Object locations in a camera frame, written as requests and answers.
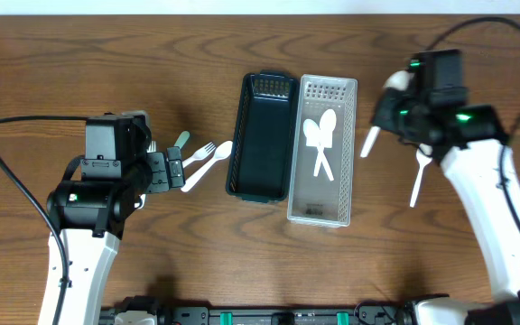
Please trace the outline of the mint green plastic fork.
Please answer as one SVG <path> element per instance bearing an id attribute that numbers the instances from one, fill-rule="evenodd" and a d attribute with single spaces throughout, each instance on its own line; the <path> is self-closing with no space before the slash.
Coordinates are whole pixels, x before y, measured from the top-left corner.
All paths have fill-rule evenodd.
<path id="1" fill-rule="evenodd" d="M 183 148 L 183 146 L 188 142 L 190 139 L 190 132 L 189 131 L 182 131 L 180 135 L 178 136 L 177 140 L 175 141 L 174 145 L 180 149 Z"/>

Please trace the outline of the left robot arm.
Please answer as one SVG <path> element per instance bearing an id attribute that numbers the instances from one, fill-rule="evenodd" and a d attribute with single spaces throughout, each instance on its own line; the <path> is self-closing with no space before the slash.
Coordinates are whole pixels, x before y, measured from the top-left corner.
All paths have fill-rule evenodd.
<path id="1" fill-rule="evenodd" d="M 50 240 L 41 324 L 96 324 L 125 221 L 148 194 L 185 183 L 181 150 L 155 148 L 144 111 L 87 118 L 85 152 L 47 199 L 62 248 Z"/>

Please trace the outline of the white thick-handled spoon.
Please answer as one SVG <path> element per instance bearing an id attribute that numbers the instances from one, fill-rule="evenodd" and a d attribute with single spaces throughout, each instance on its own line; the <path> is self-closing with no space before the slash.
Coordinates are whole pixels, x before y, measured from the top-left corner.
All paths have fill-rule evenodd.
<path id="1" fill-rule="evenodd" d="M 185 181 L 184 186 L 181 187 L 181 191 L 190 191 L 201 180 L 201 178 L 212 168 L 212 166 L 215 163 L 227 159 L 231 155 L 232 147 L 233 142 L 230 140 L 216 147 L 216 150 L 212 153 L 212 157 Z"/>

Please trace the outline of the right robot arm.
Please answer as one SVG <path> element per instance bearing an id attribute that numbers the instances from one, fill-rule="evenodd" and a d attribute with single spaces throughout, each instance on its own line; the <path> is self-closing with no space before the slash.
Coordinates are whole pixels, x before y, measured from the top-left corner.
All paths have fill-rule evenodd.
<path id="1" fill-rule="evenodd" d="M 484 257 L 493 303 L 448 296 L 408 302 L 400 324 L 520 324 L 520 183 L 491 105 L 468 103 L 458 50 L 414 54 L 376 104 L 360 155 L 382 130 L 418 144 L 457 192 Z"/>

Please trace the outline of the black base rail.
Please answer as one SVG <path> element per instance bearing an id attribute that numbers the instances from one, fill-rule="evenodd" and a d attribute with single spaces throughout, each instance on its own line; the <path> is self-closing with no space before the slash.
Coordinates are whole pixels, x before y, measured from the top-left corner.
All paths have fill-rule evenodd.
<path id="1" fill-rule="evenodd" d="M 127 297 L 99 313 L 100 325 L 414 325 L 412 307 L 365 301 L 348 308 L 209 308 L 166 306 L 148 296 Z"/>

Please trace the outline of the clear plastic basket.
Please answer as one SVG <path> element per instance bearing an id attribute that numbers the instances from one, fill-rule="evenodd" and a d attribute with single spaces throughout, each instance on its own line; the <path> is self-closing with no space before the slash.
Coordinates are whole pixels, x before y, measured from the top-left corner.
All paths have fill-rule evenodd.
<path id="1" fill-rule="evenodd" d="M 350 224 L 357 92 L 356 79 L 310 74 L 301 78 L 287 210 L 287 218 L 293 223 L 329 228 Z M 333 109 L 337 118 L 332 147 L 324 149 L 333 181 L 323 167 L 317 177 L 313 176 L 317 148 L 306 145 L 302 129 L 306 119 L 319 125 L 328 109 Z"/>

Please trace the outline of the black plastic basket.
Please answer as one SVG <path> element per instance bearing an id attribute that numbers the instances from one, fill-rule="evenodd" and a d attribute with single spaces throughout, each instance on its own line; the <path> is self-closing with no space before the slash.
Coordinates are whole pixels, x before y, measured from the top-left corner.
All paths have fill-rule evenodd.
<path id="1" fill-rule="evenodd" d="M 244 201 L 272 203 L 287 198 L 299 81 L 262 70 L 243 77 L 226 192 Z"/>

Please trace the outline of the white plastic fork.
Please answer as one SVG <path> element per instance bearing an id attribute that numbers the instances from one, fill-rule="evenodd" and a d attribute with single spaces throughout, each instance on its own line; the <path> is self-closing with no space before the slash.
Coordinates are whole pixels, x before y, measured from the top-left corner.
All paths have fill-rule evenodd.
<path id="1" fill-rule="evenodd" d="M 157 150 L 157 144 L 154 140 L 151 141 L 148 149 L 147 149 L 147 152 L 148 153 L 153 153 Z M 145 202 L 146 202 L 146 195 L 145 194 L 142 194 L 139 196 L 139 200 L 135 203 L 135 208 L 136 209 L 142 209 L 145 205 Z"/>
<path id="2" fill-rule="evenodd" d="M 198 149 L 192 156 L 190 156 L 189 158 L 184 160 L 182 162 L 182 167 L 186 168 L 192 163 L 204 160 L 215 150 L 216 150 L 216 146 L 212 142 L 205 144 L 200 149 Z"/>

